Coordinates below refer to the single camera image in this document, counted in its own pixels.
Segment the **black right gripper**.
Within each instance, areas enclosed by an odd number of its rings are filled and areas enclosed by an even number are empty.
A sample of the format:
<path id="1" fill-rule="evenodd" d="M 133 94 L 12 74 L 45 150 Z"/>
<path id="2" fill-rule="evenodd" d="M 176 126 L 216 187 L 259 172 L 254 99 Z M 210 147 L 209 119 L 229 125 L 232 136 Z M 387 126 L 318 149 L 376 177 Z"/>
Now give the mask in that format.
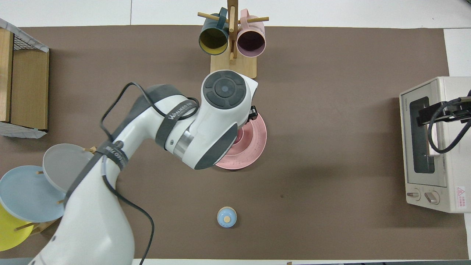
<path id="1" fill-rule="evenodd" d="M 440 110 L 440 121 L 444 122 L 453 122 L 453 121 L 461 121 L 461 123 L 465 123 L 465 121 L 469 120 L 471 117 L 471 97 L 460 97 L 457 98 L 460 101 L 442 101 L 441 104 L 433 104 L 429 107 L 425 107 L 418 111 L 418 126 L 424 126 L 430 123 L 430 120 L 434 113 Z"/>

